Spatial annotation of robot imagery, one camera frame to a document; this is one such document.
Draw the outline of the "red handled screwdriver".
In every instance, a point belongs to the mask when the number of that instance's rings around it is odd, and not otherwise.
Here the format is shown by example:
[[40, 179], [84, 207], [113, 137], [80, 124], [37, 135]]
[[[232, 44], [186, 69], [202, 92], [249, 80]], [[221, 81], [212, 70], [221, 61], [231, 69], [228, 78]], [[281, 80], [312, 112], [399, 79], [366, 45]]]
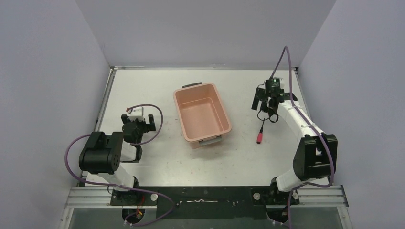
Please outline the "red handled screwdriver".
[[262, 120], [262, 125], [261, 125], [261, 127], [260, 127], [260, 129], [259, 129], [259, 132], [258, 132], [258, 135], [257, 135], [257, 138], [256, 138], [256, 143], [257, 143], [257, 144], [261, 144], [261, 143], [262, 143], [262, 139], [263, 139], [263, 127], [264, 127], [265, 121], [266, 121], [265, 119]]

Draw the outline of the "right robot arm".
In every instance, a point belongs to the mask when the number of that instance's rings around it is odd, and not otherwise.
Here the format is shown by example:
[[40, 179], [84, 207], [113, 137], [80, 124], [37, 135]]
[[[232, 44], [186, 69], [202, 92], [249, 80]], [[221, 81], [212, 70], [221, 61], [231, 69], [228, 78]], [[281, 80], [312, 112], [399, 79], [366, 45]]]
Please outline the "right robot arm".
[[298, 147], [292, 168], [270, 183], [269, 194], [263, 198], [269, 204], [289, 204], [290, 192], [316, 179], [333, 177], [336, 171], [337, 138], [323, 132], [305, 114], [296, 96], [285, 92], [280, 78], [267, 79], [255, 91], [252, 109], [284, 119], [297, 139]]

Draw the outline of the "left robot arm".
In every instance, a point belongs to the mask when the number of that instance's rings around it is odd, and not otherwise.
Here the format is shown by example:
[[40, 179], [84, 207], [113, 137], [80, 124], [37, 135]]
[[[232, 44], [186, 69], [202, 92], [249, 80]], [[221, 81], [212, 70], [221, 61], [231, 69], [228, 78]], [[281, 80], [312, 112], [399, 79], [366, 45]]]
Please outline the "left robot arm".
[[129, 205], [137, 205], [142, 198], [137, 178], [128, 173], [124, 163], [138, 163], [142, 157], [142, 138], [145, 133], [155, 132], [154, 116], [148, 115], [121, 116], [121, 131], [109, 135], [104, 132], [92, 132], [80, 156], [79, 167], [92, 175], [98, 175], [109, 184], [115, 185], [114, 190], [123, 193], [123, 200]]

